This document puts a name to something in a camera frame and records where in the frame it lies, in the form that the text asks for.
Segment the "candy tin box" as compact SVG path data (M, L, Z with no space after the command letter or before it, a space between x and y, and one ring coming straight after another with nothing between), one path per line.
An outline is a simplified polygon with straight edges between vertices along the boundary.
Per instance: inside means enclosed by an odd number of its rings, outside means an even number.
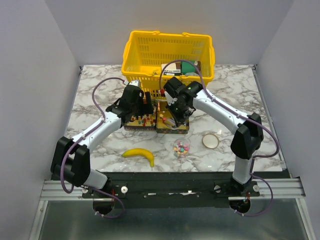
M169 129L163 124L164 118L172 118L171 113L166 108L167 102L156 101L152 99L153 114L147 114L143 116L132 117L131 121L124 125L124 129L127 131L155 131L159 134L181 134L185 135L189 132L190 124L187 119L185 122L188 123L187 128L183 129Z

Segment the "shiny metal scoop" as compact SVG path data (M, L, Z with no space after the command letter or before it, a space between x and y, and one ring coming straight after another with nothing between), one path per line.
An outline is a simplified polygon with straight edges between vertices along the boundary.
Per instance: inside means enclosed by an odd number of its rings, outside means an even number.
M183 124L180 124L179 126L176 125L176 122L173 118L164 118L162 120L163 124L166 125L167 128L171 129L171 130L177 130L177 129L185 129L187 128L189 125L187 122L184 122Z

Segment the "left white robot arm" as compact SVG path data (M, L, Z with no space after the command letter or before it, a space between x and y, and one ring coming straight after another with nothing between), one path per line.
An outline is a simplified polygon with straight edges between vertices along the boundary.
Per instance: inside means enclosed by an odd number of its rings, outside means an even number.
M51 173L63 182L75 187L91 187L99 197L107 197L111 191L108 177L91 168L90 155L110 134L131 122L132 117L151 109L151 98L147 96L145 104L143 97L140 81L133 80L94 124L72 138L61 137L54 151Z

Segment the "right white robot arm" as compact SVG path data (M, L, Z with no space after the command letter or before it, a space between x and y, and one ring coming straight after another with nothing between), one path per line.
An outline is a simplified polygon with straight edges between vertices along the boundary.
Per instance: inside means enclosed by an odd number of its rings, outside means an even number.
M252 180L250 171L253 155L264 139L260 115L247 115L236 110L205 90L197 81L185 85L176 77L172 77L164 84L163 92L167 101L166 108L177 127L184 124L194 111L200 110L233 134L230 148L235 155L235 166L230 191L236 196L247 192L248 184Z

